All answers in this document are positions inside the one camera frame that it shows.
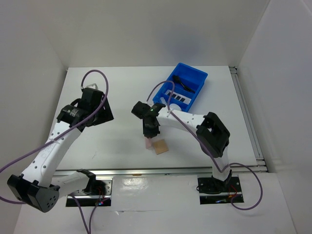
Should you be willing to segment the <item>white tube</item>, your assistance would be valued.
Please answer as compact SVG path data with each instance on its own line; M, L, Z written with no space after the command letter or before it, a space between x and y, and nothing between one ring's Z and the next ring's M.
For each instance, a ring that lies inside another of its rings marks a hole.
M168 105L168 103L167 103L167 101L165 100L165 98L161 97L161 98L160 98L160 101L161 101L162 104Z

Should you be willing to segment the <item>pink blotting paper pad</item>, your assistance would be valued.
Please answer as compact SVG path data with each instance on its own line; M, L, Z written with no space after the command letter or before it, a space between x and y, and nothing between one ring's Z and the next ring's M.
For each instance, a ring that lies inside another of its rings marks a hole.
M145 138L145 147L146 149L151 148L152 146L152 140L150 138Z

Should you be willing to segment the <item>bobby pin card pack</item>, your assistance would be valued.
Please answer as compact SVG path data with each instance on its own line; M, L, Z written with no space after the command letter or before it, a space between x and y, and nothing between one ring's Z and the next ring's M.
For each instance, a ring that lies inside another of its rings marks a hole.
M167 90L164 94L164 97L169 98L170 94L171 94L171 90ZM191 102L191 99L189 97L182 95L182 94L178 94L176 92L173 92L170 103L174 103L174 102L181 102L181 103L184 103L186 105L189 105Z

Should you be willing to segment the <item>slim black makeup brush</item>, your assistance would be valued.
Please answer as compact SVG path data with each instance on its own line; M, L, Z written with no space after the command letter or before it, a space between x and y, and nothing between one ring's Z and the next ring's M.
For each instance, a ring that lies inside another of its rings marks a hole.
M195 90L191 89L190 87L188 87L187 85L185 85L181 80L180 80L180 77L177 76L177 75L173 75L173 81L177 84L180 84L183 89L187 92L190 92L190 93L195 93Z

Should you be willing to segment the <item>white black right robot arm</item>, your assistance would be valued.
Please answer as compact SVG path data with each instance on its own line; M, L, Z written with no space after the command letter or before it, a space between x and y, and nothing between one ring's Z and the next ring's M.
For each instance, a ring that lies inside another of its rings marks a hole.
M190 133L199 143L203 153L213 162L214 188L224 191L229 186L232 177L227 153L230 132L215 113L196 115L171 110L161 103L149 106L141 101L134 105L131 113L142 120L143 135L147 139L159 135L161 126Z

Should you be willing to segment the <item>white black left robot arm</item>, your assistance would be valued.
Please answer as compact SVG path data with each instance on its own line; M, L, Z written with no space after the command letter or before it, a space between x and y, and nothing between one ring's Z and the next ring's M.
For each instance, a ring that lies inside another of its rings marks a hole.
M59 198L76 191L103 195L106 184L88 170L78 169L57 180L52 178L66 152L86 127L113 119L106 95L100 90L84 88L81 98L61 109L47 140L48 146L39 151L20 175L8 178L7 185L17 200L46 213Z

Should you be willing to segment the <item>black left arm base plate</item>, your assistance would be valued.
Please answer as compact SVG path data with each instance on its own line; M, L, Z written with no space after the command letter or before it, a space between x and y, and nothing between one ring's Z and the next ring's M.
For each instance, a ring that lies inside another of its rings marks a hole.
M110 207L112 196L112 177L99 177L104 185L97 186L90 194L83 191L75 191L74 197L78 200L81 207Z

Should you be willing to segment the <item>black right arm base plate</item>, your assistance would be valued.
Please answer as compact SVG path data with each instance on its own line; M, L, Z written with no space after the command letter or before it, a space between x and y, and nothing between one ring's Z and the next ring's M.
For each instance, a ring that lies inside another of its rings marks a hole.
M198 186L196 190L199 192L201 205L226 204L230 203L232 199L233 203L244 203L238 176L233 176L225 187L214 183L212 177L200 177L197 181Z

